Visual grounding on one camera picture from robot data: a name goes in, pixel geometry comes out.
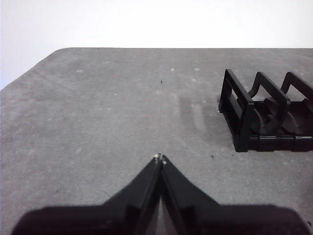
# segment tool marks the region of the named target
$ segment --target white background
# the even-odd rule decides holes
[[[64,47],[313,47],[313,0],[1,1],[1,88]]]

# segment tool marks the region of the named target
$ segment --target black plastic holder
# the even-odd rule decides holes
[[[286,95],[290,85],[306,98],[290,101]],[[260,86],[271,97],[254,101]],[[292,72],[286,74],[281,89],[264,73],[257,72],[247,92],[232,70],[226,70],[219,110],[225,116],[237,152],[313,150],[313,88]]]

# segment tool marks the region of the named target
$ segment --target gray table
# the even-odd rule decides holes
[[[236,153],[218,112],[226,68],[247,90],[257,71],[313,85],[313,49],[66,48],[9,84],[1,234],[31,209],[103,203],[155,153],[221,204],[274,203],[313,222],[312,152]]]

